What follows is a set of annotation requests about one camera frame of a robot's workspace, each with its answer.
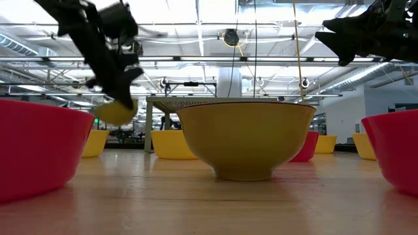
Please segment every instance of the red bowl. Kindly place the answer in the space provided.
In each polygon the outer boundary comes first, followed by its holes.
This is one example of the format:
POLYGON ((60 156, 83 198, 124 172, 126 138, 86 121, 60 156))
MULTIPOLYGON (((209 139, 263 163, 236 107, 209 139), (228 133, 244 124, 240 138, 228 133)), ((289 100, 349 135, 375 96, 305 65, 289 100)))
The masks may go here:
POLYGON ((94 116, 0 99, 0 202, 65 185, 75 174, 94 116))
POLYGON ((418 196, 418 110, 366 117, 362 121, 383 177, 418 196))
POLYGON ((305 140, 305 144, 302 149, 299 151, 296 157, 293 157, 291 162, 304 162, 309 161, 315 155, 316 142, 318 141, 319 133, 316 131, 308 132, 308 135, 305 140))

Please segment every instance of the cable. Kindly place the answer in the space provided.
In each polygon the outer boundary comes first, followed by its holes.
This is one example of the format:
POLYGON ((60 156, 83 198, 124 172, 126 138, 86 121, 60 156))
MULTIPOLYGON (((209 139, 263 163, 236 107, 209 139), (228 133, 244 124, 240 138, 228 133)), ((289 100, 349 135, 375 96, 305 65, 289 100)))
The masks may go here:
POLYGON ((257 82, 257 4, 254 1, 254 17, 255 17, 255 57, 254 57, 254 92, 253 98, 255 98, 255 83, 257 82))
MULTIPOLYGON (((236 13, 236 26, 235 26, 235 31, 238 32, 238 12, 236 13)), ((231 88, 233 87, 233 78, 234 78, 234 62, 235 62, 235 50, 236 50, 236 46, 234 46, 234 55, 233 55, 233 70, 231 71, 231 81, 229 83, 229 91, 228 91, 228 96, 227 98, 229 98, 229 95, 231 94, 231 88)))
MULTIPOLYGON (((392 81, 392 83, 395 83, 395 81, 386 73, 386 71, 385 71, 385 69, 382 69, 383 70, 383 72, 386 74, 386 76, 392 81)), ((406 89, 401 89, 403 92, 405 92, 405 93, 407 93, 409 96, 411 96, 411 97, 413 97, 414 99, 418 99, 418 97, 415 95, 415 94, 413 94, 413 93, 410 93, 409 91, 407 91, 406 89)))
POLYGON ((299 35, 298 35, 298 22, 296 19, 296 0, 293 0, 293 14, 295 15, 295 34, 296 34, 296 51, 298 54, 298 68, 299 68, 299 88, 300 88, 300 98, 302 102, 305 101, 302 89, 302 69, 300 68, 300 52, 299 52, 299 35))
POLYGON ((244 53, 242 52, 241 47, 239 47, 238 49, 240 49, 241 56, 243 57, 244 56, 244 53))

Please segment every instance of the bowl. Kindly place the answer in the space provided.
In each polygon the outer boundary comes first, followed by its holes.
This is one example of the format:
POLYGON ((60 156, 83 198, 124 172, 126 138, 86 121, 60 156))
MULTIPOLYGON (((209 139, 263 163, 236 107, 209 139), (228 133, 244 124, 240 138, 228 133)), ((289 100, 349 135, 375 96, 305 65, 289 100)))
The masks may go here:
POLYGON ((300 152, 293 157, 291 162, 306 162, 312 159, 315 155, 315 147, 318 141, 319 133, 316 131, 309 131, 308 135, 305 140, 305 144, 303 145, 300 152))
POLYGON ((82 157, 97 157, 105 149, 109 131, 91 130, 82 157))
POLYGON ((65 185, 75 174, 94 116, 0 99, 0 202, 65 185))
POLYGON ((221 102, 177 111, 191 152, 218 178, 259 181, 302 148, 315 108, 282 102, 221 102))
POLYGON ((187 146, 181 130, 152 131, 151 137, 155 154, 161 159, 197 159, 187 146))
POLYGON ((372 145, 370 144, 366 133, 353 133, 353 140, 355 147, 357 148, 357 152, 362 159, 376 160, 372 145))
POLYGON ((383 177, 398 190, 418 196, 418 110, 366 117, 366 129, 383 177))
POLYGON ((337 136, 319 136, 315 153, 329 154, 334 152, 337 136))

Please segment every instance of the bowl rim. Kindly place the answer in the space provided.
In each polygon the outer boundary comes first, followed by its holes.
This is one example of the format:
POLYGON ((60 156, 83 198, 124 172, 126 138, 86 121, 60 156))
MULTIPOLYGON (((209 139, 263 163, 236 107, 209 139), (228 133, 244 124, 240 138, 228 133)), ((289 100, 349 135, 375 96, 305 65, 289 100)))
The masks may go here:
POLYGON ((273 102, 273 101, 227 101, 227 102, 207 102, 207 103, 202 103, 202 104, 192 104, 189 106, 185 106, 185 107, 181 107, 179 109, 177 109, 177 111, 182 110, 184 108, 194 108, 197 106, 206 106, 206 105, 213 105, 213 104, 285 104, 285 105, 296 105, 296 106, 305 106, 308 108, 313 108, 314 110, 316 110, 315 107, 307 105, 307 104, 295 104, 295 103, 289 103, 289 102, 273 102))
POLYGON ((390 113, 386 113, 386 114, 377 114, 377 115, 364 117, 364 118, 361 119, 361 121, 363 122, 367 119, 379 119, 379 118, 384 118, 386 116, 393 117, 393 116, 404 115, 405 112, 418 112, 418 110, 404 110, 404 111, 400 111, 400 112, 390 112, 390 113))
POLYGON ((16 105, 22 105, 22 106, 38 106, 39 108, 48 108, 51 110, 56 110, 58 112, 61 112, 62 114, 71 114, 71 115, 80 115, 80 116, 86 116, 86 117, 93 117, 94 115, 91 115, 86 112, 81 112, 78 110, 73 110, 70 108, 62 108, 54 105, 48 105, 48 104, 39 104, 35 102, 27 102, 27 101, 12 101, 12 100, 6 100, 6 99, 0 99, 1 103, 14 103, 16 105))

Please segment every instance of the wall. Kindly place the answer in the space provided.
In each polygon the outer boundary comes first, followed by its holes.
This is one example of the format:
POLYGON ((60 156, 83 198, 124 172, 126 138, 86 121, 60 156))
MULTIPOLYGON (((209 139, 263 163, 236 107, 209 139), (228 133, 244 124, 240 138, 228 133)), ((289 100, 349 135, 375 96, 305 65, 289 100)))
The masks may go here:
POLYGON ((379 88, 366 88, 364 98, 367 116, 386 114, 395 104, 418 103, 418 87, 405 86, 404 81, 399 81, 379 88))
POLYGON ((355 125, 366 116, 364 86, 357 86, 355 91, 342 92, 342 97, 325 98, 317 114, 327 115, 327 134, 337 136, 337 144, 345 144, 352 137, 355 125))

